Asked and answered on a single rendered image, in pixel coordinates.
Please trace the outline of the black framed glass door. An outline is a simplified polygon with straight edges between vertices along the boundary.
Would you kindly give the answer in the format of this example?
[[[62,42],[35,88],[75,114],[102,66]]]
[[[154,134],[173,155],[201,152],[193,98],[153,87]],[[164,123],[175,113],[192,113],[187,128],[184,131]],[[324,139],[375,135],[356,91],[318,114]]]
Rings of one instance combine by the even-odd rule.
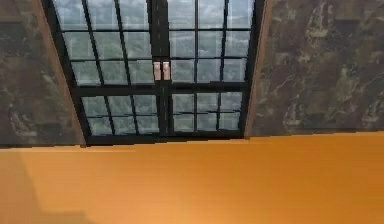
[[[110,83],[102,65],[107,61],[98,51],[96,37],[107,30],[92,28],[88,0],[80,5],[83,23],[71,29],[60,14],[61,0],[41,0],[61,68],[69,88],[87,146],[152,144],[161,140],[156,131],[146,131],[139,122],[149,114],[137,111],[139,97],[158,95],[158,84],[133,84],[130,61],[122,56],[123,81]]]
[[[241,138],[266,0],[167,0],[168,131]]]

